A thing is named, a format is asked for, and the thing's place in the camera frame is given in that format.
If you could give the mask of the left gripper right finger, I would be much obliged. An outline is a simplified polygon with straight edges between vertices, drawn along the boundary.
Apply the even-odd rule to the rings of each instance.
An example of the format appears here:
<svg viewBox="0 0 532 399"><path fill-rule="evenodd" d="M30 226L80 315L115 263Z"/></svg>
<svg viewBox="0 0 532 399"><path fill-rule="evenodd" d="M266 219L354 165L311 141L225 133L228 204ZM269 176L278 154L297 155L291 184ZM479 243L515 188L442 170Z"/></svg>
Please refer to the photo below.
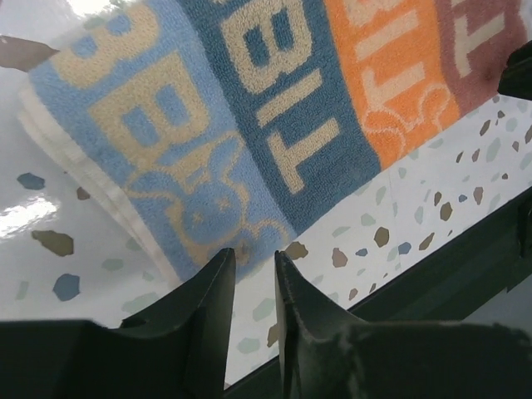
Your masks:
<svg viewBox="0 0 532 399"><path fill-rule="evenodd" d="M531 339L499 324L368 322L274 255L285 398L528 398Z"/></svg>

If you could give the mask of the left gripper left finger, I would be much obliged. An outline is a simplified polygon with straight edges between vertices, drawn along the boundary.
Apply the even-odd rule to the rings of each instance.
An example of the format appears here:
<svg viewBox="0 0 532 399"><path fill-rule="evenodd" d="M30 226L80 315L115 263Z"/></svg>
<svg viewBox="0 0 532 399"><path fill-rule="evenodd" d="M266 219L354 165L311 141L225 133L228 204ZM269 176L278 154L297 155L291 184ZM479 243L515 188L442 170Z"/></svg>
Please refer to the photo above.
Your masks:
<svg viewBox="0 0 532 399"><path fill-rule="evenodd" d="M2 323L2 397L221 398L235 271L234 251L222 249L118 328L74 319Z"/></svg>

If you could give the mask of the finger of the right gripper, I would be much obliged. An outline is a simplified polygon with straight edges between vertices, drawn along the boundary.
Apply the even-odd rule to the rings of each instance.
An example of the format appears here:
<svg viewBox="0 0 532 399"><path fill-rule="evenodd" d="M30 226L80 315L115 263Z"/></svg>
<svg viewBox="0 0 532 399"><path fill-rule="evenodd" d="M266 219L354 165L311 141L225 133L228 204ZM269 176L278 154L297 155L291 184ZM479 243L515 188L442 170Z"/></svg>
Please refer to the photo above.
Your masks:
<svg viewBox="0 0 532 399"><path fill-rule="evenodd" d="M532 99L532 41L510 54L500 76L497 92L522 100Z"/></svg>

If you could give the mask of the white orange patterned towel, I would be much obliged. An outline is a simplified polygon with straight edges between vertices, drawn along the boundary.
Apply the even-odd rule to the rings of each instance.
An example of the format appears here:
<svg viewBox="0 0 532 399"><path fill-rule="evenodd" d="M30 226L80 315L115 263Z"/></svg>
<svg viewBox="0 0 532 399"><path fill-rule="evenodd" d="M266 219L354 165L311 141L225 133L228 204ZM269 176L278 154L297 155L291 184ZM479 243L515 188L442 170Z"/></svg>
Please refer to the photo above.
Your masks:
<svg viewBox="0 0 532 399"><path fill-rule="evenodd" d="M488 101L521 1L141 1L29 72L28 134L184 282L244 276Z"/></svg>

